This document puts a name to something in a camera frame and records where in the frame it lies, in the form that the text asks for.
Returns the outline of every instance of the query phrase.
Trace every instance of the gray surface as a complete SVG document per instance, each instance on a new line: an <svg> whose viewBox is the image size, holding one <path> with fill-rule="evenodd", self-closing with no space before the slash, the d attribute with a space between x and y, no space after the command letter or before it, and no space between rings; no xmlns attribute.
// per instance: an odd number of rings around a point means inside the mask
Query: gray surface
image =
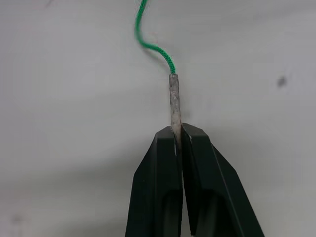
<svg viewBox="0 0 316 237"><path fill-rule="evenodd" d="M170 123L139 3L0 0L0 236L16 219L23 237L123 236L133 172ZM237 170L266 237L315 235L315 22L311 0L152 0L144 16L183 122Z"/></svg>

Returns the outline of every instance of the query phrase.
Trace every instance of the green cord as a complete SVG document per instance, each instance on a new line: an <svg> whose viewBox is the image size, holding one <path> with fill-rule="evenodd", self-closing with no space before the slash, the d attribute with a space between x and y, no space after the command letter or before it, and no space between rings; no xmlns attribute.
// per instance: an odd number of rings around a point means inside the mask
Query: green cord
<svg viewBox="0 0 316 237"><path fill-rule="evenodd" d="M142 16L143 16L147 1L148 0L142 0L142 3L140 4L139 11L138 11L137 16L136 16L136 22L135 22L135 36L136 36L138 42L144 48L149 48L151 50L154 50L154 51L157 51L158 53L160 53L167 61L169 68L170 68L170 73L174 74L174 73L176 73L176 69L174 67L174 64L173 64L170 56L162 48L159 48L158 46L150 44L150 43L146 43L143 39L142 31L140 29L140 23L142 20Z"/></svg>

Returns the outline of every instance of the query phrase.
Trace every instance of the white background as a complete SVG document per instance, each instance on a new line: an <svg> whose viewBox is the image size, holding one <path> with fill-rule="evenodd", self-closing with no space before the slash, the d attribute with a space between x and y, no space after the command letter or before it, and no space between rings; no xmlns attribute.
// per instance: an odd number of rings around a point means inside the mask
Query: white background
<svg viewBox="0 0 316 237"><path fill-rule="evenodd" d="M169 125L139 4L0 0L0 237L124 236L133 173ZM143 30L266 237L314 236L316 2L152 0Z"/></svg>

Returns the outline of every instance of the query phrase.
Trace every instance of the black plastic jaw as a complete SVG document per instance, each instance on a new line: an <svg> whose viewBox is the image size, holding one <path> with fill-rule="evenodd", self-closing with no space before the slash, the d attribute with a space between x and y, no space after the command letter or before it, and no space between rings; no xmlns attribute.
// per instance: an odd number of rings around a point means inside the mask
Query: black plastic jaw
<svg viewBox="0 0 316 237"><path fill-rule="evenodd" d="M182 168L191 234L264 237L234 168L202 129L182 125Z"/></svg>
<svg viewBox="0 0 316 237"><path fill-rule="evenodd" d="M134 174L125 237L180 237L182 193L175 140L166 127Z"/></svg>

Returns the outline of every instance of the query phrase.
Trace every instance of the gray tape wrap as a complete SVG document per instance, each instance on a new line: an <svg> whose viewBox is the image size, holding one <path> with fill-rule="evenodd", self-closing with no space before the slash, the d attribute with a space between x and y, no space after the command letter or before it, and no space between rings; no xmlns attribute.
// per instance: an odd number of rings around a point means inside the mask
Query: gray tape wrap
<svg viewBox="0 0 316 237"><path fill-rule="evenodd" d="M181 112L179 79L177 74L169 75L170 108L171 108L171 127L176 138L178 148L181 150Z"/></svg>

